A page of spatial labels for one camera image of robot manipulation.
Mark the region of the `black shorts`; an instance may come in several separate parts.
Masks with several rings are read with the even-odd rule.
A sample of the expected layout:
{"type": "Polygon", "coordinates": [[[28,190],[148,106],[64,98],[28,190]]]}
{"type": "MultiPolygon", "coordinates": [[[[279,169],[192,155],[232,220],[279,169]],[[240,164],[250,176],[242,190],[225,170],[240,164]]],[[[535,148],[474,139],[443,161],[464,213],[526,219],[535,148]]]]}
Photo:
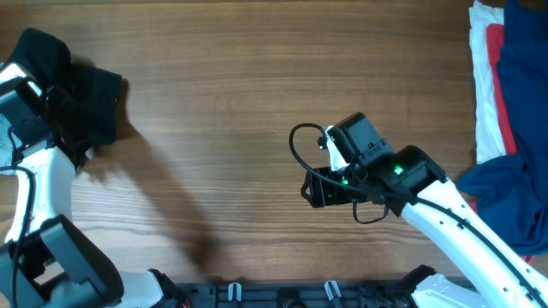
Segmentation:
{"type": "Polygon", "coordinates": [[[9,137],[20,142],[14,163],[23,159],[26,147],[59,148],[46,118],[45,93],[50,86],[60,86],[83,105],[92,148],[116,140],[121,75],[74,62],[62,40],[35,28],[22,33],[7,63],[25,68],[43,91],[39,97],[22,78],[1,84],[1,115],[11,124],[9,137]]]}

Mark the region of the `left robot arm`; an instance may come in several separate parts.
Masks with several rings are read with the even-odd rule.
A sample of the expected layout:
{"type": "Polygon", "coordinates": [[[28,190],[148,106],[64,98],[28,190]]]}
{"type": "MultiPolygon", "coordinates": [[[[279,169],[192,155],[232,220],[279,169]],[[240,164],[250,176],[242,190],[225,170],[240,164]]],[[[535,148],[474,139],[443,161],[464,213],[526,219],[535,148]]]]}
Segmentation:
{"type": "Polygon", "coordinates": [[[1,246],[1,292],[13,307],[160,307],[161,274],[122,273],[72,222],[71,188],[95,131],[116,118],[122,79],[68,85],[15,76],[1,114],[18,177],[15,217],[1,246]]]}

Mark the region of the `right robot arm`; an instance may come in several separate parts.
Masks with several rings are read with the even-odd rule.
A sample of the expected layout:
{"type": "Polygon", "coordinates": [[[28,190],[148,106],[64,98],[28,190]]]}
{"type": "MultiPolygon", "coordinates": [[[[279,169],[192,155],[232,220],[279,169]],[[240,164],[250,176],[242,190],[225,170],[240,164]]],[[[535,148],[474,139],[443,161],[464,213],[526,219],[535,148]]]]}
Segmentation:
{"type": "Polygon", "coordinates": [[[547,279],[495,234],[467,204],[444,170],[414,145],[394,151],[368,118],[355,113],[319,129],[329,153],[322,168],[306,170],[301,196],[314,208],[371,202],[429,238],[465,275],[471,288],[427,266],[401,285],[414,307],[545,307],[547,279]]]}

